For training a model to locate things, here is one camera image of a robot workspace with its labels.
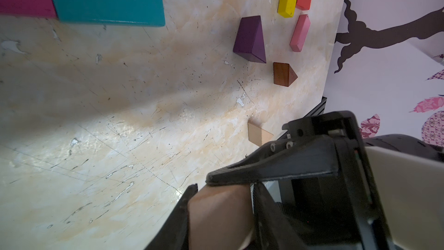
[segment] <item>patterned leaf decal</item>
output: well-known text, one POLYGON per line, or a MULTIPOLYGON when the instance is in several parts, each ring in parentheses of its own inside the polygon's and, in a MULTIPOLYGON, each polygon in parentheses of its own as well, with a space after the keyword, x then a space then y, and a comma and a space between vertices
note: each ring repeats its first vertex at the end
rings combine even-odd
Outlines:
POLYGON ((359 131, 361 132, 362 138, 369 138, 376 135, 379 130, 381 120, 378 114, 374 114, 373 117, 361 122, 361 127, 359 131))
POLYGON ((436 110, 444 106, 444 97, 431 97, 418 103, 418 105, 411 112, 422 113, 430 110, 436 110))
POLYGON ((422 126, 422 140, 428 144, 444 146, 444 111, 438 111, 422 126))
POLYGON ((436 74, 432 75, 427 80, 430 80, 430 79, 444 79, 444 69, 441 70, 439 73, 436 73, 436 74))

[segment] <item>paint chip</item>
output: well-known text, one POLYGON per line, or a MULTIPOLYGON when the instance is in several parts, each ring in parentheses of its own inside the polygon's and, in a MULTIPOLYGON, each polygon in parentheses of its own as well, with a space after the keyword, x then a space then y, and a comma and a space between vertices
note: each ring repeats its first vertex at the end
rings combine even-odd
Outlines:
POLYGON ((102 61, 102 55, 101 54, 97 54, 97 56, 96 56, 96 64, 99 64, 100 61, 102 61))
POLYGON ((56 33, 56 31, 54 30, 54 27, 52 26, 52 24, 50 24, 50 26, 51 26, 51 30, 52 30, 52 37, 53 37, 54 39, 56 39, 57 41, 61 42, 61 40, 60 40, 60 38, 57 36, 57 33, 56 33))
POLYGON ((120 192, 119 195, 117 195, 117 197, 116 197, 114 200, 112 200, 110 203, 106 204, 105 206, 109 206, 110 204, 114 203, 114 201, 116 201, 117 199, 119 199, 119 197, 122 196, 122 194, 125 193, 128 189, 130 189, 130 187, 133 186, 133 185, 134 185, 134 181, 132 181, 132 182, 130 183, 130 185, 129 185, 127 188, 125 188, 124 191, 120 192))
POLYGON ((1 47, 3 47, 3 49, 5 49, 5 50, 12 50, 16 53, 27 54, 26 52, 23 52, 20 49, 18 49, 17 46, 19 46, 19 45, 20 45, 20 43, 17 41, 3 41, 1 43, 1 47))
POLYGON ((74 138, 73 140, 71 140, 71 146, 74 146, 75 144, 79 143, 79 141, 74 138))
POLYGON ((240 104, 241 106, 244 106, 245 104, 244 104, 244 102, 241 100, 241 98, 240 97, 238 97, 237 98, 237 101, 236 101, 238 104, 240 104))

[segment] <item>stained table surface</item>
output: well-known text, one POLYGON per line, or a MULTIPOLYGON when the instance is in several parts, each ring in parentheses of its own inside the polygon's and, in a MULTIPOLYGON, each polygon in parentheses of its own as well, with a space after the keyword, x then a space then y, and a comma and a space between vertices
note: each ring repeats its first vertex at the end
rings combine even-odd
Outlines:
POLYGON ((290 19, 279 0, 163 1, 162 28, 0 16, 2 248, 142 249, 188 185, 257 148, 249 120, 278 135, 320 102, 343 0, 290 19), (267 64, 233 53, 253 15, 267 64), (299 78, 273 84, 273 62, 299 78))

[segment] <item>white wall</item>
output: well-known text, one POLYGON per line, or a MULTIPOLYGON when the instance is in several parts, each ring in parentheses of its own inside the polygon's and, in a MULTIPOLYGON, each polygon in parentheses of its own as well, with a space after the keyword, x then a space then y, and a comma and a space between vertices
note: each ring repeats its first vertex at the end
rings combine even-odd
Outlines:
MULTIPOLYGON (((358 21, 377 31, 406 24, 444 7, 444 0, 350 1, 358 21)), ((348 32, 344 10, 345 4, 338 32, 348 32)), ((337 42, 333 49, 324 90, 328 98, 325 112, 350 110, 358 122, 378 114, 377 135, 400 133, 421 139, 424 122, 444 107, 425 113, 410 111, 424 99, 444 94, 444 80, 426 80, 444 69, 431 58, 444 53, 444 32, 382 49, 364 47, 334 74, 343 46, 337 42)))

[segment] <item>purple triangular prism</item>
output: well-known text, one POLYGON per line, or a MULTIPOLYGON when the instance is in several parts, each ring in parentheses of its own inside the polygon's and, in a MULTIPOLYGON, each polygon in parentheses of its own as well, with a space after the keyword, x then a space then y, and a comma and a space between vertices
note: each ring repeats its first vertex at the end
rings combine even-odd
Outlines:
POLYGON ((261 16, 241 19, 233 52, 250 62, 267 63, 261 16))

